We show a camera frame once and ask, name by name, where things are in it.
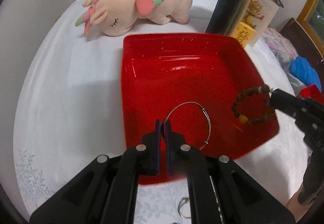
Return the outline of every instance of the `stuffed unicorn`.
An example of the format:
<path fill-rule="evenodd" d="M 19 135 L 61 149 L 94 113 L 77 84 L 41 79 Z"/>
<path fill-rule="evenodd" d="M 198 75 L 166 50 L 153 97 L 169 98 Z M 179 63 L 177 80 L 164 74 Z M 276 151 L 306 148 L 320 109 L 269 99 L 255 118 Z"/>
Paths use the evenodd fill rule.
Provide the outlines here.
<path fill-rule="evenodd" d="M 89 8 L 75 26 L 85 23 L 86 35 L 92 25 L 98 25 L 106 35 L 119 36 L 127 33 L 137 18 L 157 24 L 172 19 L 187 24 L 191 5 L 192 0 L 86 0 L 82 6 Z"/>

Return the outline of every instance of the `silver bangle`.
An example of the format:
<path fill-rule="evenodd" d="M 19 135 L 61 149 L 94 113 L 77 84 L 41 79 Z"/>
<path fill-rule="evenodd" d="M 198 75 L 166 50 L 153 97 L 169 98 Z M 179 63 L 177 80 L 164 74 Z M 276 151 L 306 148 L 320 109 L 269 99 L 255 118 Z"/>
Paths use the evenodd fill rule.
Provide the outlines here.
<path fill-rule="evenodd" d="M 198 105 L 200 107 L 201 111 L 203 112 L 203 114 L 205 115 L 206 119 L 207 119 L 207 122 L 208 122 L 208 137 L 207 137 L 207 140 L 204 141 L 204 144 L 199 148 L 199 150 L 201 150 L 201 149 L 203 149 L 208 144 L 208 141 L 209 141 L 209 138 L 210 138 L 210 131 L 212 129 L 212 126 L 211 126 L 211 123 L 210 123 L 210 118 L 209 118 L 209 116 L 208 116 L 205 108 L 203 106 L 201 106 L 198 102 L 195 102 L 195 101 L 186 101 L 186 102 L 183 102 L 183 103 L 179 104 L 175 108 L 173 108 L 173 110 L 170 111 L 169 114 L 166 116 L 166 118 L 163 120 L 163 126 L 164 126 L 165 121 L 167 119 L 169 119 L 169 117 L 172 114 L 172 112 L 174 112 L 177 108 L 179 108 L 179 107 L 181 107 L 182 105 L 185 105 L 185 104 L 196 104 L 196 105 Z"/>
<path fill-rule="evenodd" d="M 190 220 L 191 219 L 190 216 L 183 216 L 182 213 L 181 213 L 181 208 L 187 203 L 189 203 L 189 198 L 188 197 L 183 197 L 180 200 L 179 204 L 178 204 L 178 213 L 179 213 L 180 217 L 182 217 L 184 220 Z"/>

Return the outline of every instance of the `blue cloth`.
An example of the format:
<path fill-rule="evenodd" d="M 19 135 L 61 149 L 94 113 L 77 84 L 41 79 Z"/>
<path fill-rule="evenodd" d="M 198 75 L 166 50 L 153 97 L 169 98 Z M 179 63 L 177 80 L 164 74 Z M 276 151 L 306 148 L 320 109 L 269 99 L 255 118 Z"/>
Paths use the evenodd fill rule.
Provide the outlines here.
<path fill-rule="evenodd" d="M 320 92 L 322 92 L 322 85 L 316 70 L 310 66 L 306 58 L 297 57 L 291 61 L 290 73 L 298 78 L 306 86 L 315 84 Z"/>

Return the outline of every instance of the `window frame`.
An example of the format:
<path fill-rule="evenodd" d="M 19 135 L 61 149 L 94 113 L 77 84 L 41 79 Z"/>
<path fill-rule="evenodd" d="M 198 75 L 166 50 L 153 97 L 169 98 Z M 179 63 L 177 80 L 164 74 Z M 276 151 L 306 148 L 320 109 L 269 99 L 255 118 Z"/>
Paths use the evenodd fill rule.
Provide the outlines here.
<path fill-rule="evenodd" d="M 317 48 L 319 49 L 322 56 L 324 56 L 324 43 L 316 33 L 314 28 L 309 24 L 308 20 L 312 16 L 319 0 L 307 0 L 304 8 L 297 17 L 297 22 L 304 28 L 310 38 L 313 40 Z"/>

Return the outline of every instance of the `yellow bead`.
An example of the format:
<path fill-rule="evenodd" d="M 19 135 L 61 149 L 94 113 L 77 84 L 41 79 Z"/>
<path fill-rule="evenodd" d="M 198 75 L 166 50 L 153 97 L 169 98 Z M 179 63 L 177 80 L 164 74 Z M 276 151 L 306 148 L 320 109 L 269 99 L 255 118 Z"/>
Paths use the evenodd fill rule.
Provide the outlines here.
<path fill-rule="evenodd" d="M 247 121 L 248 121 L 248 118 L 247 118 L 245 115 L 240 114 L 240 116 L 239 116 L 239 121 L 240 121 L 240 123 L 242 123 L 242 124 L 246 124 Z"/>

